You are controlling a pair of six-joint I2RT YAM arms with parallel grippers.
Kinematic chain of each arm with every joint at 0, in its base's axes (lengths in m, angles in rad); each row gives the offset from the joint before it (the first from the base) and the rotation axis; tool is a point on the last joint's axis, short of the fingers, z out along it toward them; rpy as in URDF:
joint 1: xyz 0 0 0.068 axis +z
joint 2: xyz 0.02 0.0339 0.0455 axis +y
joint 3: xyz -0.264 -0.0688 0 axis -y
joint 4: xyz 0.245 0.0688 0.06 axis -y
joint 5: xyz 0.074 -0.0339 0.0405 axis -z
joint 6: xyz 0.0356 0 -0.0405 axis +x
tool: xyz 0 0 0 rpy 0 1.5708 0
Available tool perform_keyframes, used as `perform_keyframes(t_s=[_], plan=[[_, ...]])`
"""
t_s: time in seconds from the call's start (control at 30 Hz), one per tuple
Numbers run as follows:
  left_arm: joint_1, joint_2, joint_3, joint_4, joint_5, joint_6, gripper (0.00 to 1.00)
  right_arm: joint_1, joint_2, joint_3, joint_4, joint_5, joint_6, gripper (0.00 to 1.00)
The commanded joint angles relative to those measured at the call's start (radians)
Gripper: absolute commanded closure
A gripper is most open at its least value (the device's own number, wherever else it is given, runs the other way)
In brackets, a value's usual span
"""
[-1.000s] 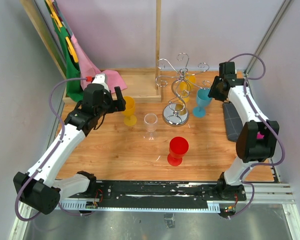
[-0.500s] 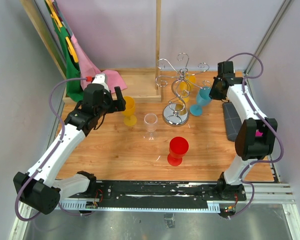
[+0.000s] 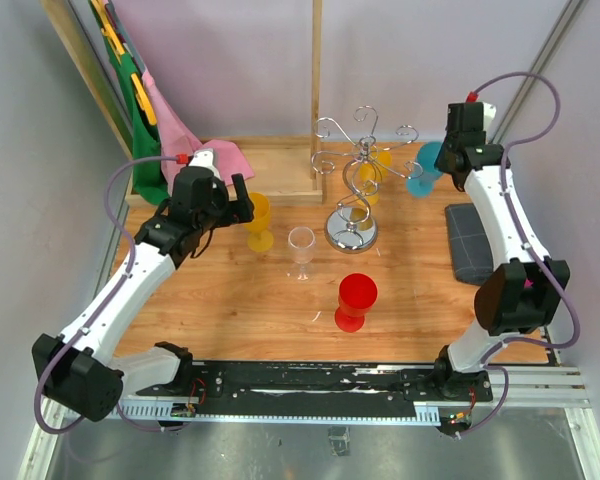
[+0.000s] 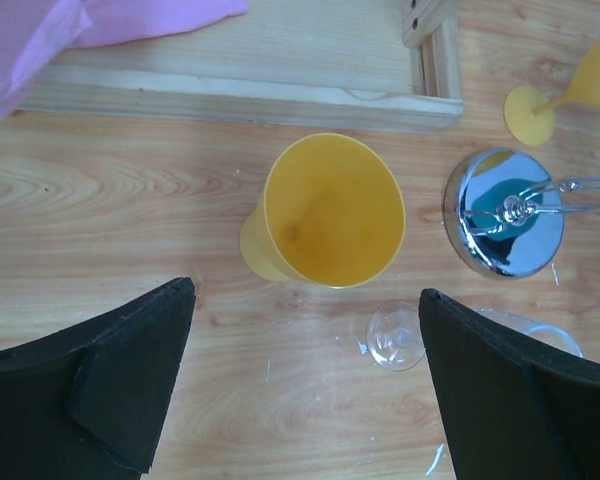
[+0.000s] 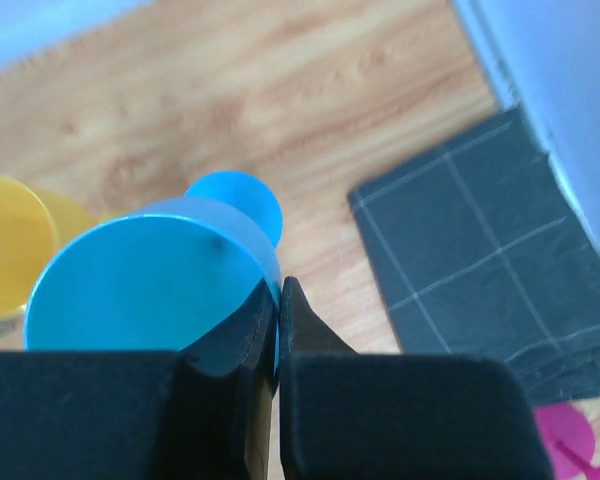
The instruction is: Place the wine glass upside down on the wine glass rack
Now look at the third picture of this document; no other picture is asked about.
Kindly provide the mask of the yellow wine glass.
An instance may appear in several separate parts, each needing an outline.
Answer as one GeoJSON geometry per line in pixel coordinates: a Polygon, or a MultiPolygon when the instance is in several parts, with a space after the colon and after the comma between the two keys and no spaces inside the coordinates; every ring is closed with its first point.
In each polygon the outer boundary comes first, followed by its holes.
{"type": "MultiPolygon", "coordinates": [[[[388,167],[392,164],[389,152],[381,151],[374,163],[364,163],[353,175],[353,185],[361,192],[370,207],[379,201],[379,186],[389,174],[388,167]]],[[[351,210],[351,221],[356,222],[359,230],[368,230],[372,226],[372,218],[367,217],[367,207],[363,200],[356,198],[357,207],[351,210]]]]}
{"type": "Polygon", "coordinates": [[[252,192],[249,198],[254,207],[254,218],[245,224],[249,232],[248,247],[256,252],[263,253],[273,247],[274,236],[269,230],[271,222],[271,205],[269,199],[262,193],[252,192]]]}

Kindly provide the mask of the blue plastic wine glass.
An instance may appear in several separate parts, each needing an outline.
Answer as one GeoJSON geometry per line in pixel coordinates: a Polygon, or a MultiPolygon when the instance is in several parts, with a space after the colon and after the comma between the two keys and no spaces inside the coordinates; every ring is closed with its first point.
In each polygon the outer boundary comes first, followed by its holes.
{"type": "Polygon", "coordinates": [[[420,147],[415,159],[415,175],[406,181],[406,188],[412,196],[424,198],[433,192],[435,183],[443,175],[435,166],[441,148],[441,142],[428,142],[420,147]]]}

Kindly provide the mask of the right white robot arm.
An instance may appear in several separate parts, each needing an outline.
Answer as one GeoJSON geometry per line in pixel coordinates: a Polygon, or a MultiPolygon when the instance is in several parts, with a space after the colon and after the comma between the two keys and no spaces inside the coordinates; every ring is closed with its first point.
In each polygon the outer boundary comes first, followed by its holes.
{"type": "Polygon", "coordinates": [[[514,187],[508,155],[486,139],[493,107],[477,100],[451,103],[435,161],[454,187],[468,194],[482,223],[494,271],[474,297],[475,319],[435,362],[435,392],[446,400],[466,394],[483,401],[488,361],[513,342],[533,343],[548,326],[570,279],[535,236],[514,187]]]}

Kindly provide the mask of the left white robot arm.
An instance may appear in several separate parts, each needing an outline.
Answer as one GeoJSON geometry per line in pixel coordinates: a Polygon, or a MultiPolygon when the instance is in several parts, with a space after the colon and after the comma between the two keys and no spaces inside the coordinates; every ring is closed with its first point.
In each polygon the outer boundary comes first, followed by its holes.
{"type": "Polygon", "coordinates": [[[208,247],[216,229],[253,220],[243,176],[233,175],[232,185],[234,199],[206,167],[187,166],[177,174],[172,196],[131,238],[125,260],[92,303],[59,335],[35,341],[36,407],[48,398],[81,420],[98,422],[123,397],[145,388],[161,385],[175,396],[192,388],[192,355],[185,348],[158,342],[142,354],[115,358],[114,352],[151,295],[208,247]]]}

